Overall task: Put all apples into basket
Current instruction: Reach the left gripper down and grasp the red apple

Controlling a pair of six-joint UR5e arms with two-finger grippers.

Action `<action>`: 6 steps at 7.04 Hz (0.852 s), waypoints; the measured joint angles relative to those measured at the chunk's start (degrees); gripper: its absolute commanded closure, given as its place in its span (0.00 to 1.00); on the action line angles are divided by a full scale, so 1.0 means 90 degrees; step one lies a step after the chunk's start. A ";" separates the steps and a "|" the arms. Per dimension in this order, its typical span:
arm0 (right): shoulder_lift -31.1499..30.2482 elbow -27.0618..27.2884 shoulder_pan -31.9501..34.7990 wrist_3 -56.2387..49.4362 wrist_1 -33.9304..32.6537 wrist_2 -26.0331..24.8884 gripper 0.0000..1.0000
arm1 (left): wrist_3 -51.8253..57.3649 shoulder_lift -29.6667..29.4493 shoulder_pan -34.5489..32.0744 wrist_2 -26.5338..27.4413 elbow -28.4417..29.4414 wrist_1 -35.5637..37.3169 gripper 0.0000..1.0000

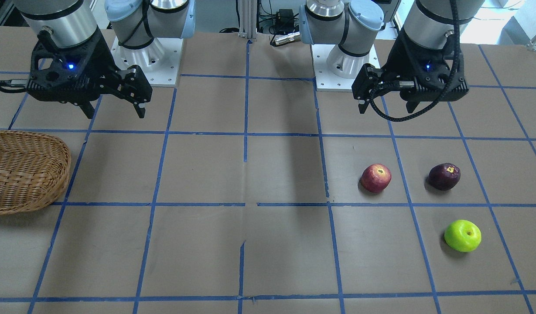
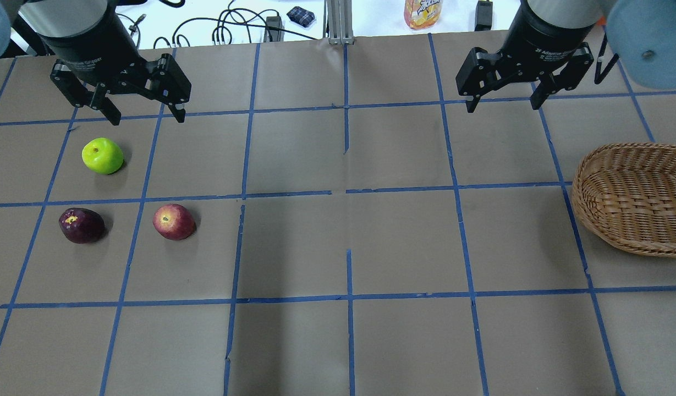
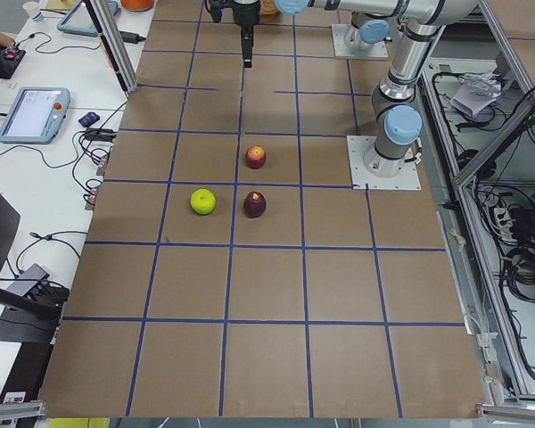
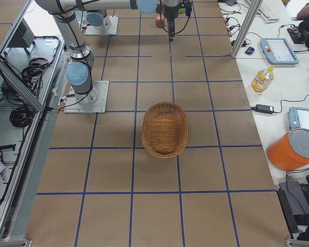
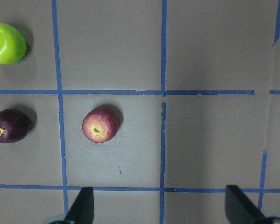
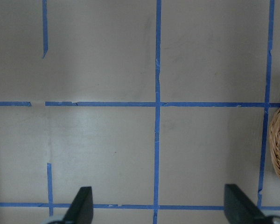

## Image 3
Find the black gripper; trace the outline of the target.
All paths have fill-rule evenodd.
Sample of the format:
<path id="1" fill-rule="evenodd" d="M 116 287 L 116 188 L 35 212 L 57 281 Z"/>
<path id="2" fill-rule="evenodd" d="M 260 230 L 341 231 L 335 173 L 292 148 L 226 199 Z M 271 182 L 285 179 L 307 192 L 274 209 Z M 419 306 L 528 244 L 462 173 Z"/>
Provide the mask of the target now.
<path id="1" fill-rule="evenodd" d="M 234 22 L 241 27 L 243 67 L 252 67 L 253 27 L 259 24 L 260 0 L 233 0 Z"/>

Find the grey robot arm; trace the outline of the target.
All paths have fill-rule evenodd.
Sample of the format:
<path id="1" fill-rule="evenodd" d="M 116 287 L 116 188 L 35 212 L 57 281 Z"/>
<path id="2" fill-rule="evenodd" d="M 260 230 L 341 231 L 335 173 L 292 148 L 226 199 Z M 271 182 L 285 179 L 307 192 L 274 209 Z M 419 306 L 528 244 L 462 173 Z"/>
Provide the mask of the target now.
<path id="1" fill-rule="evenodd" d="M 390 35 L 390 23 L 384 18 L 370 18 L 362 12 L 351 14 L 345 43 L 353 54 L 360 54 L 381 44 Z"/>
<path id="2" fill-rule="evenodd" d="M 374 145 L 366 149 L 366 170 L 377 177 L 399 174 L 407 150 L 420 136 L 423 121 L 410 105 L 426 60 L 440 33 L 460 21 L 477 5 L 475 1 L 276 1 L 276 8 L 295 15 L 309 7 L 345 10 L 400 18 L 406 22 L 388 74 L 372 93 L 378 127 Z"/>

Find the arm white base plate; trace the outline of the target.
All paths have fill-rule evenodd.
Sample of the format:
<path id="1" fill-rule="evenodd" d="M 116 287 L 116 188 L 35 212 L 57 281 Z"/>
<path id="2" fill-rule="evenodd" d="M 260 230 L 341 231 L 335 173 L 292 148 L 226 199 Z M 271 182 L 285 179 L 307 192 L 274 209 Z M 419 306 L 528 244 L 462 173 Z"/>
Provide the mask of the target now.
<path id="1" fill-rule="evenodd" d="M 421 191 L 417 171 L 422 142 L 417 138 L 405 156 L 387 160 L 375 150 L 375 136 L 347 136 L 351 185 L 358 190 Z"/>
<path id="2" fill-rule="evenodd" d="M 368 44 L 361 38 L 358 29 L 350 24 L 333 24 L 331 33 L 335 58 L 386 61 L 389 57 L 387 45 L 383 40 Z"/>

